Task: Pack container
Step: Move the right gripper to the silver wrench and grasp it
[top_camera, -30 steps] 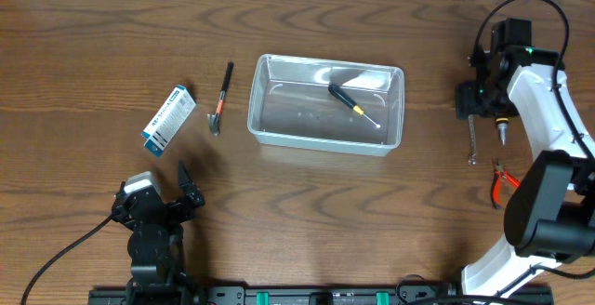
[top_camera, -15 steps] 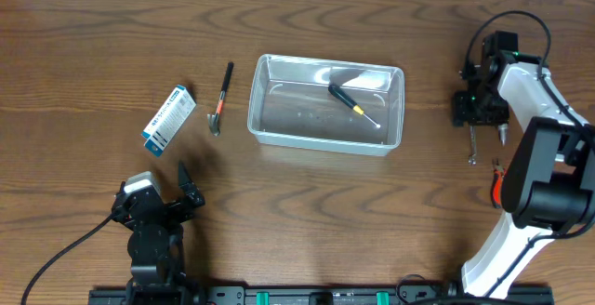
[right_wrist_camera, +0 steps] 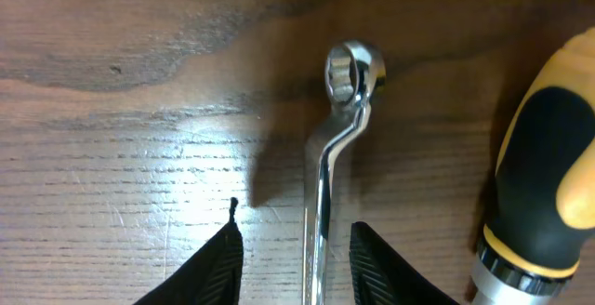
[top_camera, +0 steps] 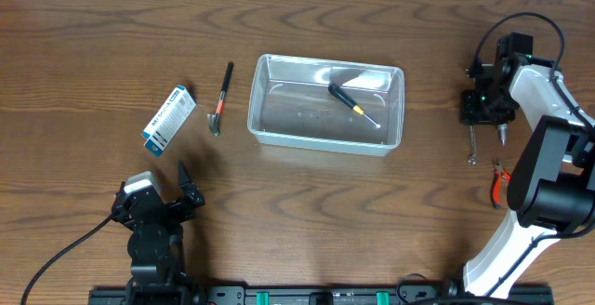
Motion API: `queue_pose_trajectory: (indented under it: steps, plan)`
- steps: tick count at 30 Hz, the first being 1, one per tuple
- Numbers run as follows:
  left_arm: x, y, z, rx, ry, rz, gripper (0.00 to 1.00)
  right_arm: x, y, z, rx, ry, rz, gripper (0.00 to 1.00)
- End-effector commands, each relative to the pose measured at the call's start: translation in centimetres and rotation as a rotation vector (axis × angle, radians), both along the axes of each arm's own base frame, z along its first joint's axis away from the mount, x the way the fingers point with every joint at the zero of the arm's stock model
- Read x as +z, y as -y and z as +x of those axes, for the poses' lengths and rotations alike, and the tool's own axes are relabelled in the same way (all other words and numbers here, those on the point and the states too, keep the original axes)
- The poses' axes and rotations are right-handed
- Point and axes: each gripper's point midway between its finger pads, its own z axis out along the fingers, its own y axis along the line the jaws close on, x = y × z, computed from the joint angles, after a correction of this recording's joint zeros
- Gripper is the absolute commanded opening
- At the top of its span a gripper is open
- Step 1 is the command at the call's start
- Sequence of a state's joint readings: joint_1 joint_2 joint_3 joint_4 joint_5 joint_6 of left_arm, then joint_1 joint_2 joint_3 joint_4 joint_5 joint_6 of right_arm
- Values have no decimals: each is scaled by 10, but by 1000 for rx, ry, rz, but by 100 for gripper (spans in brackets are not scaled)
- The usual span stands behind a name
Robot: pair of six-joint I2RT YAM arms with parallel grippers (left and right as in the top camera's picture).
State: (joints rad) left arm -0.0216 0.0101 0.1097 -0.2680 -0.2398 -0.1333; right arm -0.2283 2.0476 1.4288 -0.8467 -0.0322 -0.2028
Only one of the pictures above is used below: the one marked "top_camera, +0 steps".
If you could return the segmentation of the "stubby yellow black screwdriver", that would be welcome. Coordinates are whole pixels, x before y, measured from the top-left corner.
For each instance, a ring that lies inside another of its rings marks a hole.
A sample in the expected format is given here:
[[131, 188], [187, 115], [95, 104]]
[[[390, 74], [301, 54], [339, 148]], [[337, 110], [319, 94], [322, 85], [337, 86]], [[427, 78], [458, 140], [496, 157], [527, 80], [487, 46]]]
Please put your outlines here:
[[502, 146], [506, 145], [507, 142], [507, 135], [508, 135], [508, 125], [507, 124], [500, 124], [496, 127], [498, 138]]

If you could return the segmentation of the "silver wrench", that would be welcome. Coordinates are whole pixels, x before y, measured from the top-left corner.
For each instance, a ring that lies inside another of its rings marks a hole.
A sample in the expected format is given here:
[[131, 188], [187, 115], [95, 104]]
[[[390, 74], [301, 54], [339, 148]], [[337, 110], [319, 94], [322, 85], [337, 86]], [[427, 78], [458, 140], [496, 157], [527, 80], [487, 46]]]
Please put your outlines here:
[[469, 145], [470, 145], [469, 164], [471, 166], [475, 166], [477, 164], [477, 142], [476, 142], [475, 126], [469, 126]]

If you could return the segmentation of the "small black orange hammer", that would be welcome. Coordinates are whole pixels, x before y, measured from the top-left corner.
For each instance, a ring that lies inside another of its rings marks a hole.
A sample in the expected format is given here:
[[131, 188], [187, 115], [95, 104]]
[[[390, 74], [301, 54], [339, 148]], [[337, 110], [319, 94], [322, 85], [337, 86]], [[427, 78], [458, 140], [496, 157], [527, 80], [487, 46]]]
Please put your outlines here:
[[229, 61], [227, 64], [221, 90], [219, 92], [218, 104], [215, 109], [215, 112], [207, 116], [209, 130], [215, 137], [220, 135], [219, 119], [222, 112], [224, 100], [231, 82], [233, 68], [234, 63], [232, 61]]

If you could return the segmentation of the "red handled pliers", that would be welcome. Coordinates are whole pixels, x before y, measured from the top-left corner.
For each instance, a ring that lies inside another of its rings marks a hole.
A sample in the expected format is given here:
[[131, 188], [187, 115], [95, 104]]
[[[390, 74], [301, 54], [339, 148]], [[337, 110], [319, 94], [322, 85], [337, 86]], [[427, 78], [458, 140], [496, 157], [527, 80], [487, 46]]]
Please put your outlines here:
[[499, 197], [501, 184], [502, 184], [503, 180], [510, 181], [510, 173], [508, 172], [508, 170], [505, 167], [503, 167], [503, 165], [499, 162], [498, 159], [495, 159], [492, 162], [492, 165], [493, 165], [493, 170], [494, 170], [494, 176], [493, 176], [493, 181], [492, 181], [492, 185], [490, 188], [490, 199], [491, 199], [493, 208], [499, 209], [501, 207], [501, 202], [500, 202], [500, 197]]

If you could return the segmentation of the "slim black yellow screwdriver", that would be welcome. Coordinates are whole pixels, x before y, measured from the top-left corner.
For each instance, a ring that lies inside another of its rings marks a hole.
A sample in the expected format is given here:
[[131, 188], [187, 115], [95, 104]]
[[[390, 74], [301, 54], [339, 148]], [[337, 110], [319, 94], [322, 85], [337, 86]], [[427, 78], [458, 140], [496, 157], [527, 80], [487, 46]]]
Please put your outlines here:
[[339, 85], [331, 83], [328, 86], [328, 92], [336, 99], [341, 101], [345, 104], [348, 108], [350, 108], [355, 113], [359, 114], [360, 116], [367, 119], [369, 122], [373, 124], [376, 129], [380, 129], [381, 125], [371, 118], [364, 109], [351, 97], [349, 96]]

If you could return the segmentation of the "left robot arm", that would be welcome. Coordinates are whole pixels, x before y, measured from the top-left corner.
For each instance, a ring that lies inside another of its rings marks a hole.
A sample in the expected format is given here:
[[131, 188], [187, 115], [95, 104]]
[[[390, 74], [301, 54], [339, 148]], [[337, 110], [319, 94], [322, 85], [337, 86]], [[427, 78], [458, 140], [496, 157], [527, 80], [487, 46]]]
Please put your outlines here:
[[132, 278], [124, 304], [205, 304], [205, 291], [187, 276], [182, 223], [196, 216], [205, 198], [183, 163], [178, 164], [182, 195], [169, 203], [152, 172], [121, 184], [112, 205], [112, 220], [132, 234], [127, 243]]

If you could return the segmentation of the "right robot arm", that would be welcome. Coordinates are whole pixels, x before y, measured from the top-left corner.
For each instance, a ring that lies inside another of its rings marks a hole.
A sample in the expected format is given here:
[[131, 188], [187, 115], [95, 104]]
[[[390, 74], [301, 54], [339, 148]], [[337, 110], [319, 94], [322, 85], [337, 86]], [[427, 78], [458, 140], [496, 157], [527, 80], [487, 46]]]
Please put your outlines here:
[[507, 298], [516, 280], [548, 247], [594, 227], [594, 121], [575, 102], [554, 60], [533, 53], [522, 33], [501, 37], [492, 64], [475, 59], [475, 87], [461, 94], [460, 121], [506, 134], [522, 110], [532, 135], [510, 175], [508, 211], [482, 251], [462, 271], [462, 292]]

